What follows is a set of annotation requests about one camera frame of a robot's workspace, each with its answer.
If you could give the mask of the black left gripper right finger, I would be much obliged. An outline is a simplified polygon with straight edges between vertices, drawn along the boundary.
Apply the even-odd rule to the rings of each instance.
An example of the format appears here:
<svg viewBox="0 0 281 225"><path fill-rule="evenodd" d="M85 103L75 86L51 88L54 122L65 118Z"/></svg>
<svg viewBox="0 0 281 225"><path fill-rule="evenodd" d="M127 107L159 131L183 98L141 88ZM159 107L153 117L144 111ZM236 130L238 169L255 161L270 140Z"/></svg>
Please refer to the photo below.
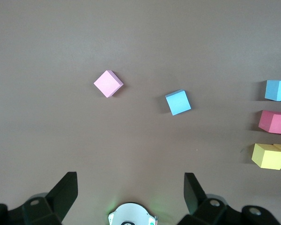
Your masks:
<svg viewBox="0 0 281 225"><path fill-rule="evenodd" d="M189 213L179 225L276 225L278 220L265 208L246 205L236 211L218 198L208 197L194 173L184 174L184 199Z"/></svg>

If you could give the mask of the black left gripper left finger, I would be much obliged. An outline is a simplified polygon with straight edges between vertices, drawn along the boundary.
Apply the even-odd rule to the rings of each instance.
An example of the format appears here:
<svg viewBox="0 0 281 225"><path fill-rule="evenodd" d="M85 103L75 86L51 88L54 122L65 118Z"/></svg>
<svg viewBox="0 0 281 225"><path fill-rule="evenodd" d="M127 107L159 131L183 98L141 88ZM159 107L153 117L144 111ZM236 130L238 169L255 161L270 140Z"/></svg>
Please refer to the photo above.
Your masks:
<svg viewBox="0 0 281 225"><path fill-rule="evenodd" d="M0 203L0 225L60 225L77 196L77 172L67 172L45 196L33 197L13 210Z"/></svg>

